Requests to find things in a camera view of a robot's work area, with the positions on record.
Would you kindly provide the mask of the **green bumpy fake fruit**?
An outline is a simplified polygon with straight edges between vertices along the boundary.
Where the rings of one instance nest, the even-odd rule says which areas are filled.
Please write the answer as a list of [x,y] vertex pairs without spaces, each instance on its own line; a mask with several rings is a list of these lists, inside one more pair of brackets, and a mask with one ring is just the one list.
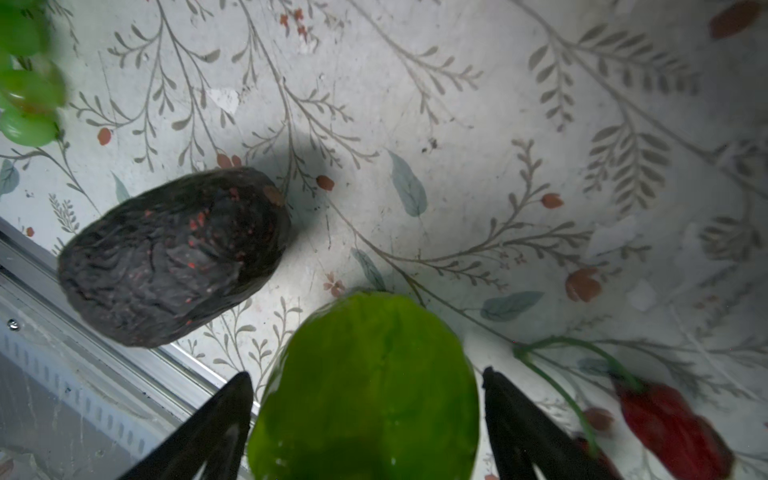
[[454,332],[408,297],[315,311],[273,369],[247,444],[257,479],[468,479],[479,392]]

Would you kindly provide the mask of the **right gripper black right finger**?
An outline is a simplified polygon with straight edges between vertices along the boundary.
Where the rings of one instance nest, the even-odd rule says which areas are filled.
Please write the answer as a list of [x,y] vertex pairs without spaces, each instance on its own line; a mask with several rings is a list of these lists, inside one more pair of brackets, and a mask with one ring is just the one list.
[[482,374],[485,423],[500,479],[619,479],[602,452],[571,438],[517,386],[491,367]]

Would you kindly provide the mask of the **green fake grape bunch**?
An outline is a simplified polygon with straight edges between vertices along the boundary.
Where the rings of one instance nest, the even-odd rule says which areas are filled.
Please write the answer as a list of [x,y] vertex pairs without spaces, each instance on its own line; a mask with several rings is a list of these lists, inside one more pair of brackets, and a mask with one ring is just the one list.
[[51,26],[44,1],[1,3],[1,134],[26,147],[60,137],[58,110],[67,100],[61,70],[51,59]]

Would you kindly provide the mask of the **dark fake avocado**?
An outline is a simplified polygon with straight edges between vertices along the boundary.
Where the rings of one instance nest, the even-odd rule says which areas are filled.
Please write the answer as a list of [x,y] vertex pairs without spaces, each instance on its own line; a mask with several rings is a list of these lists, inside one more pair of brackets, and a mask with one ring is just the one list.
[[99,334],[170,344],[259,291],[289,245],[280,189],[250,167],[190,174],[130,198],[72,238],[57,278]]

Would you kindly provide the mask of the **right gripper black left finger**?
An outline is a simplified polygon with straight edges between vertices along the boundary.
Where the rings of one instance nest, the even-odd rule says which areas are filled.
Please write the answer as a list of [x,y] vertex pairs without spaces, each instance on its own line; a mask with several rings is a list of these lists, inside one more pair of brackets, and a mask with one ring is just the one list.
[[250,374],[239,372],[121,480],[236,479],[252,405]]

